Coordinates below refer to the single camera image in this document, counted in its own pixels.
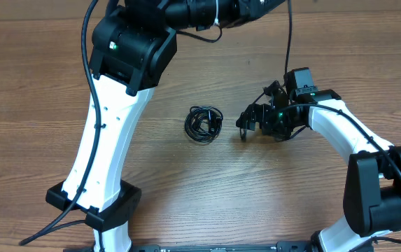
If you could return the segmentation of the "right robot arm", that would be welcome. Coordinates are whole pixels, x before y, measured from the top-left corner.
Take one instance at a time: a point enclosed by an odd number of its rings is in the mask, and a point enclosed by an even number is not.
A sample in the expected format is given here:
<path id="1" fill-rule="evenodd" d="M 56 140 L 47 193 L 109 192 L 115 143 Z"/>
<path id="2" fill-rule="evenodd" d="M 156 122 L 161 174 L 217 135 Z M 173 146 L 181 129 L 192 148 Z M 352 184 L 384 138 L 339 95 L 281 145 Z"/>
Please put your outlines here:
<path id="1" fill-rule="evenodd" d="M 260 128 L 279 141 L 309 128 L 347 164 L 344 215 L 308 241 L 279 241 L 273 251 L 373 251 L 379 241 L 401 244 L 401 146 L 377 136 L 333 90 L 319 90 L 309 68 L 285 73 L 264 88 L 269 103 L 253 102 L 236 121 L 240 137 Z"/>

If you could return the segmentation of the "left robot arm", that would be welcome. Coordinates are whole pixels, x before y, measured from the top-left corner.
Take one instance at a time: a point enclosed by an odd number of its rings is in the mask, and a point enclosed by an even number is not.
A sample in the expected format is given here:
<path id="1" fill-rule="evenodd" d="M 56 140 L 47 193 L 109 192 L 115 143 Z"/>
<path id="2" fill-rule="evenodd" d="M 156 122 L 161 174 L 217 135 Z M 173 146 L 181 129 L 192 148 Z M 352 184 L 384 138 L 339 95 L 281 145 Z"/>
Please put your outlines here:
<path id="1" fill-rule="evenodd" d="M 73 167 L 47 191 L 64 214 L 79 209 L 94 233 L 92 251 L 129 251 L 128 222 L 141 191 L 121 178 L 138 120 L 177 50 L 181 29 L 236 27 L 277 1 L 110 1 L 83 55 L 90 107 Z"/>

